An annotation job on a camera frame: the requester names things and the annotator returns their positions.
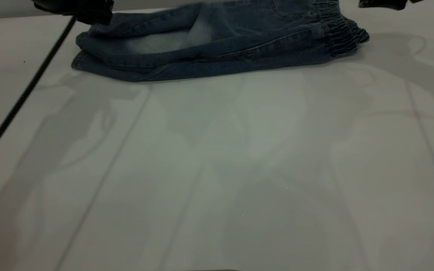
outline black object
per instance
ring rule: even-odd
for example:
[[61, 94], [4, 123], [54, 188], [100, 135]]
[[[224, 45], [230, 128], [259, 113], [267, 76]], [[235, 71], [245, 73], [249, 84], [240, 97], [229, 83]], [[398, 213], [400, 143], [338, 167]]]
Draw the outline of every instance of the black object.
[[67, 27], [65, 28], [65, 30], [63, 31], [63, 33], [61, 34], [61, 36], [59, 37], [59, 39], [57, 40], [55, 45], [53, 45], [53, 48], [51, 49], [50, 53], [48, 54], [48, 56], [44, 60], [43, 64], [41, 64], [41, 67], [38, 69], [38, 71], [34, 75], [33, 79], [31, 79], [31, 82], [29, 83], [28, 87], [26, 87], [23, 94], [21, 94], [21, 96], [19, 97], [16, 104], [12, 107], [11, 111], [9, 112], [7, 117], [5, 118], [5, 121], [3, 121], [3, 123], [0, 125], [0, 139], [3, 136], [3, 134], [5, 133], [6, 129], [11, 124], [14, 117], [17, 115], [17, 113], [21, 109], [21, 107], [24, 105], [24, 102], [28, 99], [31, 92], [33, 92], [33, 89], [35, 88], [36, 84], [40, 80], [41, 76], [43, 75], [43, 73], [46, 70], [46, 68], [48, 67], [48, 65], [50, 65], [50, 62], [53, 59], [53, 57], [55, 56], [55, 54], [58, 52], [58, 49], [61, 47], [61, 45], [65, 41], [65, 38], [67, 37], [69, 31], [72, 29], [76, 20], [77, 20], [76, 16], [73, 16], [71, 18]]
[[[417, 3], [422, 0], [410, 0], [412, 3]], [[389, 8], [393, 10], [402, 10], [406, 7], [408, 0], [359, 0], [361, 8]]]
[[106, 24], [112, 20], [113, 0], [32, 0], [37, 9], [76, 16], [84, 24]]

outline black wire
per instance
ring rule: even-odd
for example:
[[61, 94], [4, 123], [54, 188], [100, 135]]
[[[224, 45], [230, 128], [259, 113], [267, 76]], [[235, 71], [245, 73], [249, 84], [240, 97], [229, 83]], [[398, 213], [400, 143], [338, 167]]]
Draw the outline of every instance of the black wire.
[[77, 20], [76, 16], [71, 17], [71, 20], [69, 21], [69, 23], [68, 23], [67, 27], [65, 28], [65, 30], [63, 31], [63, 33], [61, 33], [61, 36], [58, 38], [58, 41], [56, 41], [56, 43], [53, 45], [53, 48], [51, 49], [50, 53], [47, 55], [44, 62], [41, 64], [40, 68], [38, 69], [38, 71], [34, 75], [33, 79], [31, 79], [31, 82], [26, 87], [23, 94], [21, 94], [18, 101], [12, 107], [11, 111], [9, 112], [7, 117], [5, 118], [5, 121], [3, 121], [3, 123], [0, 125], [0, 139], [3, 136], [3, 134], [5, 133], [6, 129], [11, 124], [14, 117], [17, 115], [19, 110], [22, 108], [22, 106], [24, 105], [24, 103], [28, 99], [31, 92], [33, 92], [33, 89], [35, 88], [38, 81], [41, 79], [41, 76], [44, 74], [44, 71], [46, 70], [48, 65], [50, 65], [50, 62], [53, 59], [53, 57], [55, 56], [55, 54], [58, 52], [58, 49], [61, 47], [61, 45], [65, 41], [65, 38], [68, 36], [69, 31], [71, 31], [71, 29], [73, 28], [76, 20]]

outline blue jeans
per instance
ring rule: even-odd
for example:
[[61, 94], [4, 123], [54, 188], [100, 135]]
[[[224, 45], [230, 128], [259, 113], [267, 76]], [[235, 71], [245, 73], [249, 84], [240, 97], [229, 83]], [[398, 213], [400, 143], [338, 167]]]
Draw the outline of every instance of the blue jeans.
[[124, 81], [196, 78], [322, 63], [369, 35], [338, 0], [243, 0], [115, 14], [76, 43], [75, 69]]

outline table surface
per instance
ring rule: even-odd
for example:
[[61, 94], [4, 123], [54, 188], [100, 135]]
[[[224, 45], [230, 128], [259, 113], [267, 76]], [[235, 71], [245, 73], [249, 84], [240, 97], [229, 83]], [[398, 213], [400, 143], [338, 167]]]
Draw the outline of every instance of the table surface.
[[[0, 271], [434, 271], [434, 1], [341, 10], [352, 57], [151, 84], [72, 70], [77, 24], [0, 141]], [[67, 21], [0, 19], [0, 123]]]

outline elastic waistband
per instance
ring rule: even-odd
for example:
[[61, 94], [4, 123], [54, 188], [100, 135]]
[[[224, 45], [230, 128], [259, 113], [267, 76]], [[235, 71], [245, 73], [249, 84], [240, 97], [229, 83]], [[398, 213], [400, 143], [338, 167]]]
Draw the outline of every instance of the elastic waistband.
[[334, 57], [350, 55], [369, 40], [364, 29], [341, 14], [338, 0], [315, 0], [316, 13], [326, 31]]

